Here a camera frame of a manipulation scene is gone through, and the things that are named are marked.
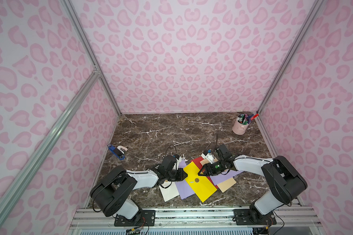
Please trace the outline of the yellow envelope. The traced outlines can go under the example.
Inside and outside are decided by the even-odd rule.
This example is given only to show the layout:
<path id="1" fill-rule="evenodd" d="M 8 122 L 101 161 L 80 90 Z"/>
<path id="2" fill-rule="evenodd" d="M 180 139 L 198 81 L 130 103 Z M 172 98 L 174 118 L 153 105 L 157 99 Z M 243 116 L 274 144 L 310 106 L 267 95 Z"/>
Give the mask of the yellow envelope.
<path id="1" fill-rule="evenodd" d="M 185 181 L 201 200 L 201 202 L 205 202 L 217 191 L 216 187 L 208 180 L 207 177 L 198 175 L 200 169 L 194 162 L 188 164 L 183 170 L 187 174 Z"/>

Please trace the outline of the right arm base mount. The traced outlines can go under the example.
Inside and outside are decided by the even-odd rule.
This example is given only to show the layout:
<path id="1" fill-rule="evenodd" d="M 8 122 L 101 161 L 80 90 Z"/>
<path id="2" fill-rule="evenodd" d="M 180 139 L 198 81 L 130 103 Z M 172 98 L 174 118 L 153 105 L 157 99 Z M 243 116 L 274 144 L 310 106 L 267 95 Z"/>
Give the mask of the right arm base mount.
<path id="1" fill-rule="evenodd" d="M 277 221 L 273 211 L 262 215 L 256 209 L 236 209 L 233 210 L 233 221 L 236 225 L 276 225 Z"/>

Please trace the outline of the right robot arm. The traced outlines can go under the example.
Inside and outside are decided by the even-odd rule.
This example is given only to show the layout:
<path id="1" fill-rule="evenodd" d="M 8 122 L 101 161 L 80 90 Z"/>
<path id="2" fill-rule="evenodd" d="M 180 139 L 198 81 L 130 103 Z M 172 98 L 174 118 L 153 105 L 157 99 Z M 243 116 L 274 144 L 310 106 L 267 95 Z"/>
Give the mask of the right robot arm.
<path id="1" fill-rule="evenodd" d="M 290 205 L 308 188 L 303 176 L 283 156 L 270 159 L 234 156 L 222 144 L 215 150 L 204 151 L 202 157 L 209 160 L 209 163 L 202 166 L 199 176 L 211 177 L 232 171 L 245 171 L 266 179 L 269 190 L 250 205 L 252 216 L 264 216 L 283 205 Z"/>

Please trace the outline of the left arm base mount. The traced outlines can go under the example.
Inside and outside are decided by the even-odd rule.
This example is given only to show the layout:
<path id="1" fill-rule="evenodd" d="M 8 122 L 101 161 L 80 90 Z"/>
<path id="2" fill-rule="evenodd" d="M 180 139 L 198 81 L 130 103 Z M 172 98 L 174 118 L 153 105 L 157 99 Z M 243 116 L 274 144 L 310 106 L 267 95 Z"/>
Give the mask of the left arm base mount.
<path id="1" fill-rule="evenodd" d="M 155 210 L 140 209 L 132 219 L 128 219 L 123 215 L 116 215 L 114 226 L 115 227 L 136 227 L 140 225 L 154 226 L 156 218 Z"/>

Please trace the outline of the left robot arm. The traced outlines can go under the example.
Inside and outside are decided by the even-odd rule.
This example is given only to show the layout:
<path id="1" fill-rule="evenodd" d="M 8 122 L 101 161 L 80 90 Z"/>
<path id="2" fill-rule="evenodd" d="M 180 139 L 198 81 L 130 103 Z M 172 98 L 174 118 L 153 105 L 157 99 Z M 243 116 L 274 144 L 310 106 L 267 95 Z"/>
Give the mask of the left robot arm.
<path id="1" fill-rule="evenodd" d="M 129 199 L 132 191 L 162 186 L 165 181 L 181 182 L 188 174 L 178 167 L 178 155 L 167 155 L 162 163 L 145 171 L 130 171 L 122 166 L 115 167 L 98 182 L 90 192 L 96 204 L 106 217 L 113 215 L 134 220 L 141 216 L 140 208 Z"/>

